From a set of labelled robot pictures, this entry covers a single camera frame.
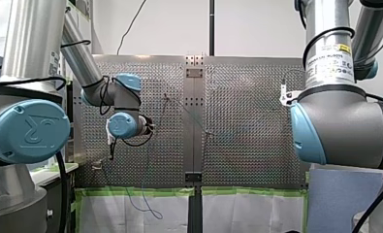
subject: robot logo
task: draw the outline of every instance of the robot logo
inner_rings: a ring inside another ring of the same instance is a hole
[[[52,127],[55,127],[56,118],[48,116],[28,116],[25,119],[30,129],[24,135],[27,144],[40,144]]]

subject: perforated metal panel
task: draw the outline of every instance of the perforated metal panel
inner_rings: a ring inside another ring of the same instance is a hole
[[[306,165],[295,156],[281,81],[302,90],[299,59],[208,58],[203,185],[303,187]]]
[[[103,75],[114,77],[119,73],[131,73],[141,77],[141,113],[154,120],[157,131],[151,141],[140,148],[130,148],[118,141],[115,158],[109,161],[110,147],[107,145],[105,125],[113,110],[106,116],[100,116],[99,108],[82,104],[81,136],[85,163],[77,173],[78,186],[140,186],[143,179],[148,187],[183,186],[182,109],[165,98],[166,94],[172,99],[182,99],[183,59],[96,57]],[[128,142],[139,144],[147,137],[136,137]],[[102,161],[102,169],[93,170],[92,164],[98,161]]]
[[[278,101],[284,76],[288,90],[303,89],[303,75],[288,72],[301,69],[301,60],[204,57],[195,67],[203,76],[187,77],[195,64],[184,58],[96,57],[104,75],[142,78],[142,113],[154,119],[157,133],[142,148],[118,142],[109,161],[105,124],[112,110],[100,116],[98,108],[77,103],[75,156],[85,161],[77,186],[140,186],[144,177],[147,187],[184,186],[185,172],[202,171],[203,185],[304,188],[307,166],[294,154],[289,109]],[[102,168],[93,170],[99,161]]]

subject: white clamp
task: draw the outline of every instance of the white clamp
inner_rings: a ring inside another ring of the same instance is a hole
[[[282,81],[281,84],[281,96],[279,97],[279,102],[283,106],[291,107],[292,102],[298,98],[298,96],[302,93],[300,90],[293,90],[287,92],[287,84],[285,81]]]
[[[107,144],[108,144],[108,145],[112,145],[112,144],[115,142],[115,138],[114,138],[114,136],[110,133],[110,130],[109,130],[109,124],[110,124],[110,120],[107,119],[107,123],[106,123]]]

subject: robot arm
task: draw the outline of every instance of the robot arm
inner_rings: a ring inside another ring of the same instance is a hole
[[[378,70],[375,55],[383,45],[383,0],[362,0],[355,38],[352,41],[356,80],[372,79]]]
[[[82,36],[71,13],[66,13],[63,44],[78,41],[82,41]],[[109,119],[107,126],[114,138],[128,139],[151,133],[151,120],[139,115],[140,78],[121,74],[115,79],[104,79],[93,56],[84,45],[64,48],[62,53],[82,86],[81,98],[84,102],[96,107],[114,106],[116,113]]]
[[[383,6],[377,9],[362,1],[352,52],[351,3],[303,1],[306,90],[291,108],[294,147],[306,162],[383,169],[383,103],[369,103],[354,81],[375,69],[370,56],[383,37]]]

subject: sticker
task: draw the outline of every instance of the sticker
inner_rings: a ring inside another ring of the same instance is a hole
[[[52,51],[51,55],[49,56],[49,68],[48,68],[49,76],[56,76],[58,74],[59,60],[60,60],[60,56],[55,51]]]
[[[354,80],[351,49],[345,45],[323,47],[306,62],[306,76],[314,79],[341,78]]]
[[[351,48],[349,46],[344,45],[344,44],[324,46],[322,48],[322,51],[345,51],[345,52],[351,54]]]

